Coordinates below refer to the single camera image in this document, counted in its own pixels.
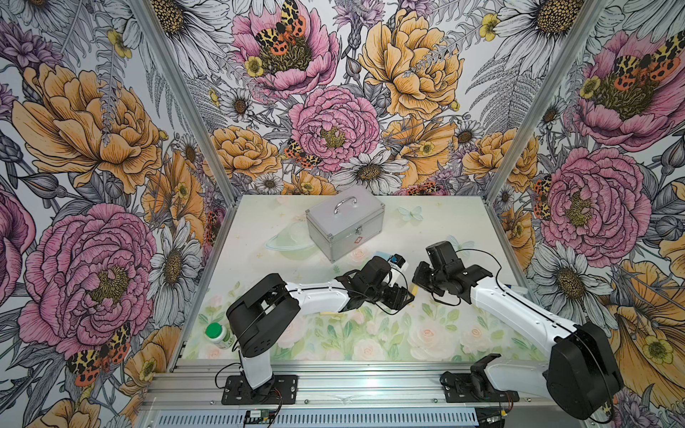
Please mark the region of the blue memo pad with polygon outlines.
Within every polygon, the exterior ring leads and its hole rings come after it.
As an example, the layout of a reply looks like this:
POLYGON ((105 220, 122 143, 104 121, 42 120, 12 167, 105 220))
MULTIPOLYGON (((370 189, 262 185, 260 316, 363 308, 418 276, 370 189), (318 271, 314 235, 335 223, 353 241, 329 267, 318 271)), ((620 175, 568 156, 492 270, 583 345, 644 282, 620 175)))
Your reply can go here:
POLYGON ((378 256, 378 257, 380 257, 380 258, 382 258, 382 259, 384 259, 384 260, 389 260, 390 258, 392 258, 392 254, 391 254, 391 253, 384 253, 383 251, 377 251, 377 252, 375 253, 375 255, 378 256))

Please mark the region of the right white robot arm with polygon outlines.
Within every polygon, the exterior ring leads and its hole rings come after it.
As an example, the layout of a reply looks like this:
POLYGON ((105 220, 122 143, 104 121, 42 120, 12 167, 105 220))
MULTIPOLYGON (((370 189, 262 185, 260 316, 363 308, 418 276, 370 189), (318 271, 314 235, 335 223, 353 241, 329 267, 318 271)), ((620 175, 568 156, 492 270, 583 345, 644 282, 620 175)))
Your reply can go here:
POLYGON ((446 372, 441 383, 447 401, 513 401, 522 393, 551 399, 578 420, 613 404, 624 379, 600 327, 544 310, 501 284, 498 274, 466 266, 447 241, 428 246, 426 252, 429 260, 418 264, 415 285, 435 299, 450 294, 497 317, 544 356, 542 361, 506 360, 491 353, 473 363, 468 374, 446 372))

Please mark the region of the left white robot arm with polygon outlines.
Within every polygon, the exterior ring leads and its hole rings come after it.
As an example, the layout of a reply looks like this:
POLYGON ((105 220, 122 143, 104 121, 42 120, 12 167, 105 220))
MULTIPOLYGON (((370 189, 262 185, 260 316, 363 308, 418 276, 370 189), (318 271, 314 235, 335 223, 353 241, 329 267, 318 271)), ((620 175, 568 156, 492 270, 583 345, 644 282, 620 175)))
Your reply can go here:
POLYGON ((414 301, 405 276, 407 262, 394 254, 375 256, 326 283, 287 282, 278 273, 264 276, 234 301, 226 316, 239 350, 244 381, 258 392, 273 385, 270 350, 299 316, 344 313, 365 304, 395 314, 414 301))

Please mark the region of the silver metal first-aid case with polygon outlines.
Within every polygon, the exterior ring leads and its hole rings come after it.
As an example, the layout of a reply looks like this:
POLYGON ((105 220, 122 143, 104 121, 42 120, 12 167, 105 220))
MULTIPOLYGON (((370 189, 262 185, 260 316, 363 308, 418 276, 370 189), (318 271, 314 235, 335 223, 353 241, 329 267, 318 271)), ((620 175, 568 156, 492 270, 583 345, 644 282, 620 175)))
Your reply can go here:
POLYGON ((310 239, 331 262, 382 232, 385 205, 355 185, 306 210, 310 239))

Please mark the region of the clear glass bowl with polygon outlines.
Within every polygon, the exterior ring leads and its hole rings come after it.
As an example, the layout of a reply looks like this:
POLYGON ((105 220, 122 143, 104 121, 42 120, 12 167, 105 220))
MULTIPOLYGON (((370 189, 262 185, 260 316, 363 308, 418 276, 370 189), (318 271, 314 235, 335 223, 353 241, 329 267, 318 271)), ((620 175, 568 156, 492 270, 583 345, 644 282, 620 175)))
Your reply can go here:
POLYGON ((286 226, 266 242, 265 248, 289 260, 307 260, 319 251, 310 238, 306 222, 296 222, 286 226))

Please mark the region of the green cap white bottle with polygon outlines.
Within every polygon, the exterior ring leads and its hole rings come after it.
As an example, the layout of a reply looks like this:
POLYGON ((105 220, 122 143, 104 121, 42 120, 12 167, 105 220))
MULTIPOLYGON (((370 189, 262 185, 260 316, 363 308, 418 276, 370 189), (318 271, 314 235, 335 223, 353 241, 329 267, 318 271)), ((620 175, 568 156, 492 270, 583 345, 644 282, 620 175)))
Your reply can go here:
POLYGON ((231 330, 219 322, 208 324, 204 330, 204 337, 219 349, 231 348, 235 342, 231 330))

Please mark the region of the green circuit board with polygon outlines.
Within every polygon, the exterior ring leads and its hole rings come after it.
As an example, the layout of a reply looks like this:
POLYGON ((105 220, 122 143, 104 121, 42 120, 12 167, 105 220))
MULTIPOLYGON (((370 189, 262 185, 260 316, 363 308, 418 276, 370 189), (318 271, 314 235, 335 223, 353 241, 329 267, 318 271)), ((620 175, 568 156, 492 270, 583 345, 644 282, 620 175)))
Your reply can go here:
POLYGON ((265 424, 271 427, 278 416, 276 409, 251 409, 244 414, 243 426, 259 426, 265 424))

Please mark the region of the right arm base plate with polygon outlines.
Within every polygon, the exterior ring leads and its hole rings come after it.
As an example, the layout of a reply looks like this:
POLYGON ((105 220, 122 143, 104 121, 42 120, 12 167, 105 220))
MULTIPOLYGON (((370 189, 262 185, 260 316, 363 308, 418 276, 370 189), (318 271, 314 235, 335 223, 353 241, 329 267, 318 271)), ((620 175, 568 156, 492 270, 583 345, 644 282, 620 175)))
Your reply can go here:
POLYGON ((499 353, 491 353, 474 363, 468 373, 444 372, 440 377, 440 384, 445 400, 448 403, 519 402, 517 392, 496 390, 485 376, 487 365, 500 357, 499 353))

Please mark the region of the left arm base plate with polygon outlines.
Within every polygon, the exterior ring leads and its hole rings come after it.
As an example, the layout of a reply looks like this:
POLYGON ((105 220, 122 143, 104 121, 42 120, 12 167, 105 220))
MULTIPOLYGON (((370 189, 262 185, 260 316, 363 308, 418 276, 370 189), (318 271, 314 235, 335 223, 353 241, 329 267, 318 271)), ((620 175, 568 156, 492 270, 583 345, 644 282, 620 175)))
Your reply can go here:
POLYGON ((264 385, 253 389, 245 376, 229 376, 221 404, 224 406, 294 405, 299 377, 294 374, 275 374, 264 385))

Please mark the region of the aluminium front rail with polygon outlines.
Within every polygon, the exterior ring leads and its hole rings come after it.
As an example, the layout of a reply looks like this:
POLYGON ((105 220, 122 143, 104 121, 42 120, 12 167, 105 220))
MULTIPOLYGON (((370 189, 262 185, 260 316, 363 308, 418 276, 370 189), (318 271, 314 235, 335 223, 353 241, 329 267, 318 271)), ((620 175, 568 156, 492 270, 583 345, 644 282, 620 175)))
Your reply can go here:
MULTIPOLYGON (((440 377, 466 373, 449 362, 280 361, 273 372, 299 377, 296 408, 445 408, 440 377)), ((222 408, 221 388, 238 373, 226 360, 183 360, 173 372, 157 374, 142 410, 222 408)))

